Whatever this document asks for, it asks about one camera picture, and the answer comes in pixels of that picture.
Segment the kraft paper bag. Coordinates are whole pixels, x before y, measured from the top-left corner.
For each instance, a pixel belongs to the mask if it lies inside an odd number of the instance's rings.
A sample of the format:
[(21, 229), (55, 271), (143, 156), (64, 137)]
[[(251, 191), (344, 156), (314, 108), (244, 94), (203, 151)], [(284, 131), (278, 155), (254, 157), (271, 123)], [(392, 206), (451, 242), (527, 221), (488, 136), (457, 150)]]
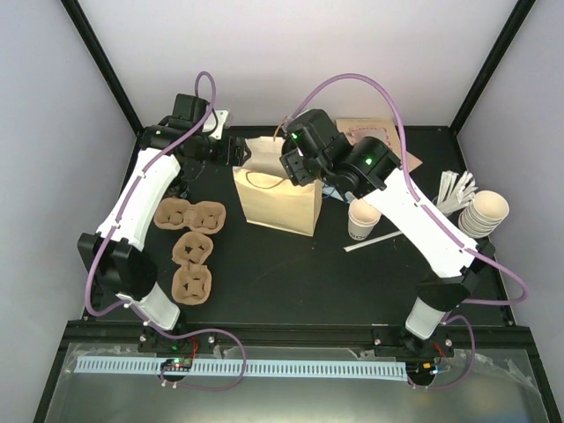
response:
[(248, 223), (313, 236), (322, 208), (323, 183), (292, 184), (279, 161), (283, 138), (252, 137), (246, 143), (250, 158), (233, 168), (233, 178)]

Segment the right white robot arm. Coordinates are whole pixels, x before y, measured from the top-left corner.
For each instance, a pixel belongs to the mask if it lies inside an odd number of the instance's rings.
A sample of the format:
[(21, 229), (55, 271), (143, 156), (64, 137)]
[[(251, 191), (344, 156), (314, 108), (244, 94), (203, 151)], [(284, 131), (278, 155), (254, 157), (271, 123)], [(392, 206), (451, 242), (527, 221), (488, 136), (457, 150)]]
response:
[(478, 283), (479, 245), (458, 230), (411, 182), (398, 156), (379, 138), (351, 144), (321, 109), (284, 127), (280, 162), (293, 185), (320, 180), (364, 200), (390, 220), (427, 260), (431, 272), (400, 334), (403, 349), (420, 355), (433, 343), (443, 317), (469, 298)]

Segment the single white stirrer packet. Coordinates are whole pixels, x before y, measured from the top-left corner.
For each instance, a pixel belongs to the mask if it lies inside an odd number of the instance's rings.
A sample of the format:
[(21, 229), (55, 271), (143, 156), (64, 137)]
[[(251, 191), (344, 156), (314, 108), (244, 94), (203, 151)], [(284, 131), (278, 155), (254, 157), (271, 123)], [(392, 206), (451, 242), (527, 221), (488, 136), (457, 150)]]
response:
[(379, 242), (383, 242), (383, 241), (393, 239), (393, 238), (398, 237), (399, 235), (402, 235), (402, 234), (403, 233), (401, 231), (395, 231), (395, 232), (392, 232), (392, 233), (389, 233), (389, 234), (385, 234), (385, 235), (376, 237), (374, 239), (362, 241), (362, 242), (356, 243), (354, 245), (344, 247), (343, 250), (347, 253), (352, 252), (356, 249), (362, 249), (362, 248), (365, 248), (365, 247), (370, 246), (370, 245), (374, 245), (374, 244), (379, 243)]

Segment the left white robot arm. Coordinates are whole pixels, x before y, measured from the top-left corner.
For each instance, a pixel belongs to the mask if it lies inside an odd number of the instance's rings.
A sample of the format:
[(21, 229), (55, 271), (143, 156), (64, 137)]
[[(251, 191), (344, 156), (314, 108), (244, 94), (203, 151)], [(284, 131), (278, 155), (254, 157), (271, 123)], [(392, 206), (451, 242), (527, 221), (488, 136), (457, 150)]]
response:
[(172, 113), (139, 134), (135, 166), (115, 206), (94, 233), (78, 239), (88, 270), (84, 303), (89, 315), (132, 308), (144, 324), (160, 328), (158, 340), (168, 351), (188, 344), (189, 330), (178, 323), (180, 309), (160, 288), (145, 238), (183, 161), (238, 167), (249, 159), (245, 140), (225, 134), (229, 120), (229, 111), (217, 109), (213, 100), (179, 93)]

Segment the pulp cup carrier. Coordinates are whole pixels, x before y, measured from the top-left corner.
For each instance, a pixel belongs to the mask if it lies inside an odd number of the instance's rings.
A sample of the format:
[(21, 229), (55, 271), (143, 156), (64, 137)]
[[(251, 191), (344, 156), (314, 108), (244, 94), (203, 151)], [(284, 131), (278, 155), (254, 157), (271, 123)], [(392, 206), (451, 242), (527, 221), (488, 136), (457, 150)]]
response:
[(212, 274), (205, 264), (213, 250), (212, 239), (204, 234), (188, 232), (173, 246), (172, 260), (179, 265), (174, 273), (171, 294), (180, 304), (204, 304), (212, 290)]
[(192, 204), (188, 200), (169, 197), (163, 199), (153, 216), (156, 227), (164, 230), (188, 228), (200, 234), (218, 233), (226, 221), (226, 207), (222, 203), (202, 201)]

